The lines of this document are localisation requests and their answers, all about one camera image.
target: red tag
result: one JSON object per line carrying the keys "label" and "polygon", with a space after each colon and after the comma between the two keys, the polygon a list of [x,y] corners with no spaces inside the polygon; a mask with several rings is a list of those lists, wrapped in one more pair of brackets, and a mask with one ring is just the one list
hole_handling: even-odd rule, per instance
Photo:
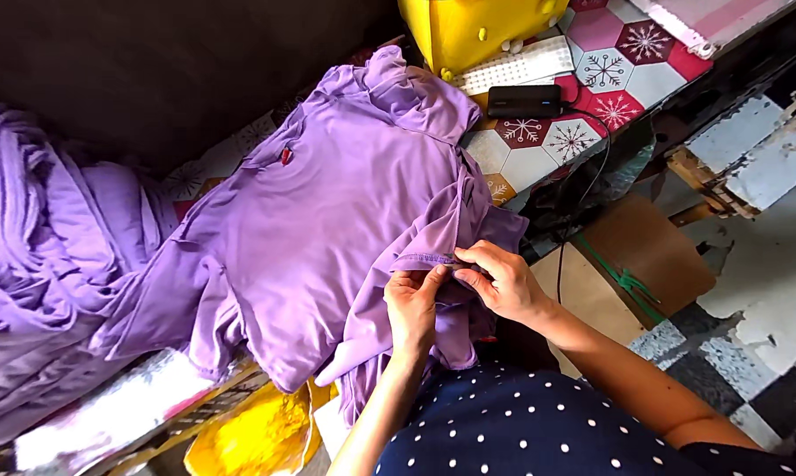
{"label": "red tag", "polygon": [[280,153],[280,163],[284,164],[284,166],[289,165],[290,160],[292,159],[292,151],[289,148],[284,147],[283,152]]}

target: navy blue shirt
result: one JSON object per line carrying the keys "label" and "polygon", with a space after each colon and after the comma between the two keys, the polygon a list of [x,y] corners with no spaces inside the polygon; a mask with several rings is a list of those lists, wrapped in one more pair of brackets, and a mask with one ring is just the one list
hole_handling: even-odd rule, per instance
{"label": "navy blue shirt", "polygon": [[431,377],[378,476],[796,474],[796,457],[711,443],[676,450],[587,384],[498,361]]}

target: power bank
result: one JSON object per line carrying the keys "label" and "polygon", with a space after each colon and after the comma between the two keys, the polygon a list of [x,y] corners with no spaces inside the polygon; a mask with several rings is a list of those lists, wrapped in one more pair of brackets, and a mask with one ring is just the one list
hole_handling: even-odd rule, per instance
{"label": "power bank", "polygon": [[491,119],[553,119],[562,114],[562,88],[492,86],[486,115]]}

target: pile of purple clothing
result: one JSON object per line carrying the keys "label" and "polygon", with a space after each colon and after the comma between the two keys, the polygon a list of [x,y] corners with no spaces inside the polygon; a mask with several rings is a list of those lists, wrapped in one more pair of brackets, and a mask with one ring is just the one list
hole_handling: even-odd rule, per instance
{"label": "pile of purple clothing", "polygon": [[90,339],[176,226],[128,167],[78,167],[0,104],[0,444],[130,362]]}
{"label": "pile of purple clothing", "polygon": [[[0,440],[166,347],[214,378],[244,348],[283,391],[336,381],[353,423],[389,361],[391,273],[480,239],[515,252],[527,226],[459,146],[479,118],[380,49],[329,70],[173,230],[129,169],[76,167],[0,106]],[[494,326],[452,279],[430,362],[471,367]]]}

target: yellow plastic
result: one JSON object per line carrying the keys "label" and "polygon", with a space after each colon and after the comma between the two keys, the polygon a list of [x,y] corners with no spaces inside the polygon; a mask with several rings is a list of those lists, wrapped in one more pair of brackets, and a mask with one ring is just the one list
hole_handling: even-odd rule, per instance
{"label": "yellow plastic", "polygon": [[556,24],[568,0],[398,0],[431,71],[465,71]]}
{"label": "yellow plastic", "polygon": [[330,400],[332,387],[317,387],[310,379],[286,395],[266,384],[208,423],[186,452],[186,469],[193,476],[297,473],[322,443],[312,413]]}

